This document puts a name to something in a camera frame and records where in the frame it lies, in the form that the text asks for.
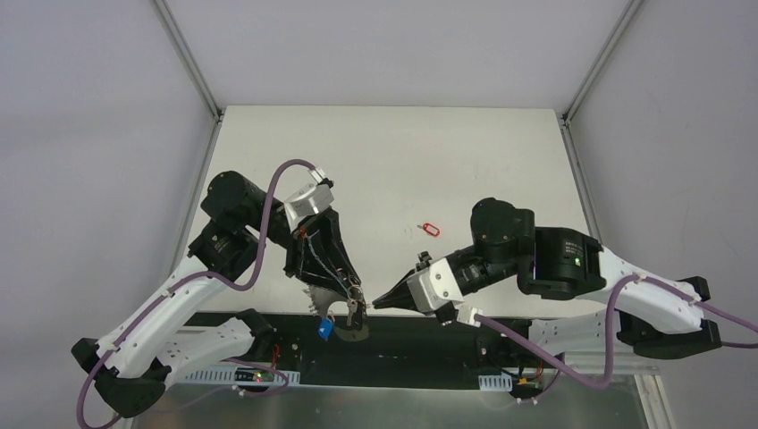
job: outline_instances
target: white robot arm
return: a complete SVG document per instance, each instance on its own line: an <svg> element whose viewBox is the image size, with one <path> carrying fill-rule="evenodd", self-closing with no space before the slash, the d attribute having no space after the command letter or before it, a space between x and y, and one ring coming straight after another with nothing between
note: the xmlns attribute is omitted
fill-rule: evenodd
<svg viewBox="0 0 758 429"><path fill-rule="evenodd" d="M168 342L220 291L252 287L264 246L259 246L248 227L261 232L261 241L268 238L287 249L287 275L329 294L332 301L352 298L348 279L352 289L359 291L358 274L342 245L339 216L331 208L333 183L311 164L299 160L290 164L309 166L316 183L304 186L284 202L237 172L218 174L201 204L211 220L189 244L188 255L168 279L123 324L98 340L82 338L73 346L72 354L88 372L88 380L94 381L100 396L120 416L144 412L166 389L205 366L242 355L270 357L265 353L270 350L267 337L272 328L252 309L186 343ZM257 259L250 282L233 283ZM342 273L344 278L328 273ZM78 413L82 402L80 396Z"/></svg>
<svg viewBox="0 0 758 429"><path fill-rule="evenodd" d="M478 202L471 215L474 244L438 260L419 255L414 270L374 301L436 315L441 324L478 326L481 310L464 296L517 276L519 289L543 299L590 299L608 304L614 285L628 276L657 279L691 297L682 299L649 282L624 287L616 300L615 337L637 355L684 358L720 347L718 325L691 301L710 298L700 277L672 281L621 259L578 231L535 227L535 215L494 198ZM602 347L605 311L557 320L532 320L528 338L551 355Z"/></svg>

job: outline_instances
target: cable clip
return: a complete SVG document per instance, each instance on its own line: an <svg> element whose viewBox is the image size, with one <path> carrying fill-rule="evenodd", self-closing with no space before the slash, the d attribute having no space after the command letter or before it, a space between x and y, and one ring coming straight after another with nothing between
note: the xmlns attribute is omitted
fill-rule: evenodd
<svg viewBox="0 0 758 429"><path fill-rule="evenodd" d="M113 344L110 341L109 342L98 341L97 345L99 345L101 348L103 348L105 350L113 350L114 352L117 352L117 351L121 350L120 347L116 346L115 344Z"/></svg>
<svg viewBox="0 0 758 429"><path fill-rule="evenodd" d="M691 300L687 304L689 304L690 307L691 306L696 306L697 303L699 303L699 302L701 302L703 300L703 298L700 295L693 295L693 296L691 296L689 298L691 298Z"/></svg>
<svg viewBox="0 0 758 429"><path fill-rule="evenodd" d="M237 384L233 384L232 385L232 390L233 391L240 391L240 393L239 393L240 398L244 398L245 397L245 391L242 390L242 389L240 389L240 386L238 386Z"/></svg>

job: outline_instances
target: purple cable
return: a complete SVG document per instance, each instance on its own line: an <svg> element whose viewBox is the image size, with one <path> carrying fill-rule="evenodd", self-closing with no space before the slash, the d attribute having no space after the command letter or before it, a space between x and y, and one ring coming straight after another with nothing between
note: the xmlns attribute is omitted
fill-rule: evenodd
<svg viewBox="0 0 758 429"><path fill-rule="evenodd" d="M174 293L179 288L184 286L185 284L196 280L200 277L208 277L208 278L214 278L226 286L238 290L238 291L244 291L249 290L253 287L253 285L258 280L258 276L260 276L261 268L263 267L263 256L265 253L265 239L268 234L268 222L269 219L271 219L271 206L274 204L274 191L276 190L276 184L279 182L279 178L282 177L282 174L285 170L292 167L293 165L302 165L304 167L307 167L308 170L314 170L316 168L315 165L309 163L308 161L304 161L302 159L291 159L290 161L285 162L284 164L280 165L279 168L276 169L274 172L274 175L271 177L271 181L268 184L268 193L265 196L265 201L263 204L263 216L261 218L261 226L260 226L260 234L258 237L258 249L256 253L256 265L255 269L253 270L253 274L250 276L250 280L243 284L239 285L236 284L229 279L223 277L219 273L213 273L210 271L203 271L199 273L193 273L188 275L187 277L184 277L183 279L179 280L174 284L172 287L168 288L168 292ZM145 309L139 313L137 317L127 326L121 335L116 338L114 341L114 346L118 347L125 339L129 336L129 334L134 331L134 328L139 325L147 315L150 314L158 305L166 299L166 296L161 295L156 300L150 303ZM92 370L89 371L89 374L87 375L87 379L84 381L84 384L81 386L81 390L79 392L79 399L76 402L76 421L79 424L79 427L81 429L108 429L109 427L113 426L118 422L121 417L116 416L113 420L106 423L102 426L93 427L87 424L87 421L84 419L84 400L87 398L87 390L89 390L89 386L92 384L92 382L95 380L95 375L100 370L100 368L103 367L105 362L108 360L111 355L113 355L113 350L108 350L103 356L97 361L95 366L92 367Z"/></svg>
<svg viewBox="0 0 758 429"><path fill-rule="evenodd" d="M279 371L277 369L274 369L274 368L272 368L270 366L263 366L263 365L259 365L259 364L254 364L252 362L245 362L245 361L238 360L238 359L226 359L226 362L232 362L234 364L238 364L238 365L242 365L242 366L249 366L251 368L260 369L261 371L266 371L266 372L269 372L269 373L273 373L273 374L279 375L284 380L284 385L276 387L276 388L273 388L273 389L271 387L269 387L265 391L252 392L252 391L240 390L240 391L243 392L243 394L245 396L249 396L249 397L271 396L271 395L275 395L276 393L279 393L280 391L283 391L284 389L287 388L287 386L290 385L290 379L287 377L287 375L285 375L281 371ZM192 407L193 405L197 404L201 400L204 400L205 398L210 397L214 393L217 393L219 391L228 391L228 390L229 390L229 386L220 386L220 387L217 387L215 389L212 389L211 391L207 391L206 393L203 393L202 395L198 396L197 398L195 398L195 399L193 399L191 401L188 401L187 403L181 404L177 408L171 408L171 409L151 409L150 412L151 413L156 413L156 414L175 413L177 411L182 411L185 408Z"/></svg>
<svg viewBox="0 0 758 429"><path fill-rule="evenodd" d="M509 327L503 326L502 324L495 322L493 319L489 317L486 317L483 315L474 315L474 320L476 320L477 322L481 322L482 324L486 326L489 326L490 328L494 329L497 332L504 333L506 336L508 336L508 338L516 342L519 346L531 351L540 359L554 366L559 371L566 373L568 376L582 383L584 386L587 386L592 389L598 389L598 390L605 389L606 387L608 387L609 384L611 384L611 378L613 376L613 357L614 357L613 356L613 311L616 309L616 301L619 299L619 294L621 293L622 290L624 290L624 287L628 283L635 282L638 280L640 280L640 278L636 275L627 275L625 277L622 277L621 280L619 280L616 283L616 285L613 286L611 297L608 298L608 307L605 313L605 369L603 370L603 373L602 373L602 379L599 382L592 380L590 378L584 377L583 375L575 371L570 366L564 364L557 358L551 356L550 353L548 353L541 347L537 346L532 341L527 340L526 338L522 337L521 335L519 335L518 333L516 333ZM735 315L731 315L725 311L719 310L718 308L710 304L706 304L701 301L693 301L693 298L690 295L686 294L685 292L673 286L666 284L665 282L661 280L658 280L653 277L646 277L643 279L643 281L648 282L652 285L658 286L659 288L662 288L676 295L677 297L683 299L686 302L692 302L693 305L695 306L698 306L706 311L714 313L715 315L723 317L729 320L730 322L734 322L735 324L739 324L755 333L758 333L758 325L752 324L746 321L745 319L742 319ZM724 341L721 344L724 345L725 347L738 348L738 349L758 349L758 344L752 344L752 343Z"/></svg>
<svg viewBox="0 0 758 429"><path fill-rule="evenodd" d="M561 372L566 373L568 376L577 380L583 385L592 389L605 389L609 384L611 384L611 378L613 376L613 310L616 308L616 301L619 300L619 295L621 294L621 291L624 290L624 286L626 286L627 283L637 279L638 277L636 275L627 275L625 277L622 277L621 280L619 280L619 282L613 286L611 297L608 298L608 310L605 313L605 371L603 372L602 379L599 382L584 377L575 371L572 367L564 364L540 346L522 337L509 327L495 322L489 317L483 315L474 315L474 320L493 328L497 332L506 334L509 339L516 342L519 346L531 351L540 359L549 363Z"/></svg>

